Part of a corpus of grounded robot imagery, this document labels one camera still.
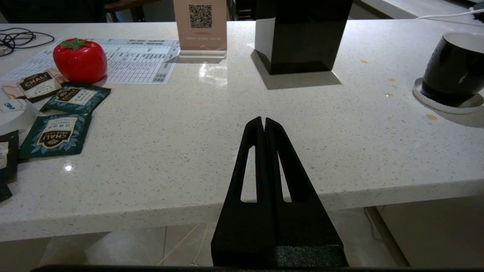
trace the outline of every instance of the black box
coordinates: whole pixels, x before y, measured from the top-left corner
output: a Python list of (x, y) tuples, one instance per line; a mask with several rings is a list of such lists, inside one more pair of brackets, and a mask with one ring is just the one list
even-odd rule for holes
[(255, 48), (269, 74), (330, 71), (353, 0), (257, 0)]

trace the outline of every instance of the white coaster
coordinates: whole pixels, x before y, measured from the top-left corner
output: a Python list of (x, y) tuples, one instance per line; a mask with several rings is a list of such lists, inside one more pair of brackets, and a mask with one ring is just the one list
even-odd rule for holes
[(420, 91), (422, 90), (422, 82), (424, 79), (418, 78), (415, 81), (415, 85), (413, 86), (413, 95), (420, 100), (420, 102), (424, 103), (425, 105), (434, 108), (439, 111), (452, 113), (452, 114), (469, 114), (471, 112), (476, 111), (484, 104), (484, 99), (480, 94), (476, 94), (472, 96), (469, 100), (462, 103), (459, 107), (451, 107), (447, 105), (443, 105), (439, 102), (436, 102), (425, 95), (423, 95)]

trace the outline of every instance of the qr code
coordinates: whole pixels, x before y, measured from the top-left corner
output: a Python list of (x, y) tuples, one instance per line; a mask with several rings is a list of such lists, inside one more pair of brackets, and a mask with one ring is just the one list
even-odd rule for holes
[(188, 5), (190, 25), (193, 29), (212, 28), (212, 5)]

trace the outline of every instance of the speckled quartz countertop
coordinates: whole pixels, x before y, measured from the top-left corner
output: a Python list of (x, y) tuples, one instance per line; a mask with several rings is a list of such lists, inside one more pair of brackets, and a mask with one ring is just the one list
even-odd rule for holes
[[(58, 38), (178, 38), (175, 23), (23, 27)], [(19, 164), (14, 196), (0, 203), (0, 241), (216, 221), (244, 126), (257, 116), (284, 126), (327, 209), (482, 194), (484, 110), (439, 115), (411, 93), (450, 30), (484, 32), (349, 21), (335, 75), (268, 76), (253, 60), (255, 22), (229, 22), (226, 60), (178, 63), (168, 85), (107, 85), (81, 154)], [(40, 50), (1, 59), (0, 76)]]

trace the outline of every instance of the black mug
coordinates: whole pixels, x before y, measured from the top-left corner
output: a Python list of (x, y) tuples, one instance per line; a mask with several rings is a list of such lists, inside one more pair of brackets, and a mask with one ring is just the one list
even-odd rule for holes
[(484, 35), (444, 34), (423, 76), (422, 94), (457, 107), (484, 88)]

